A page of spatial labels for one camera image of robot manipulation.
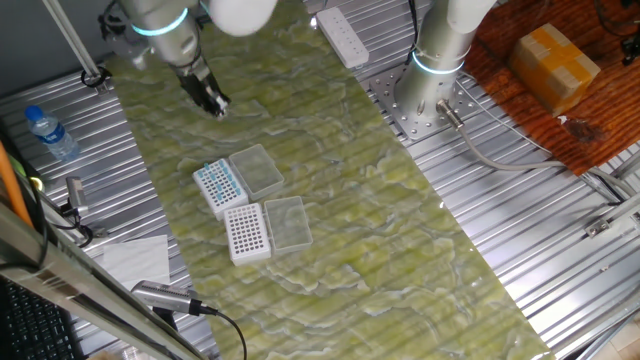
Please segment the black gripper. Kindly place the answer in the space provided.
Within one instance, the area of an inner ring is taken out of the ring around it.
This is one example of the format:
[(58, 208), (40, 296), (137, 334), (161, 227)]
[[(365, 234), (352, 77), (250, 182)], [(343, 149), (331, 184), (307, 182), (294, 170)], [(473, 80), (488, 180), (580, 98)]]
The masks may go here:
[(213, 117), (225, 113), (230, 99), (217, 85), (207, 84), (211, 71), (203, 58), (197, 58), (191, 64), (175, 66), (174, 72), (181, 87), (191, 96), (196, 105)]

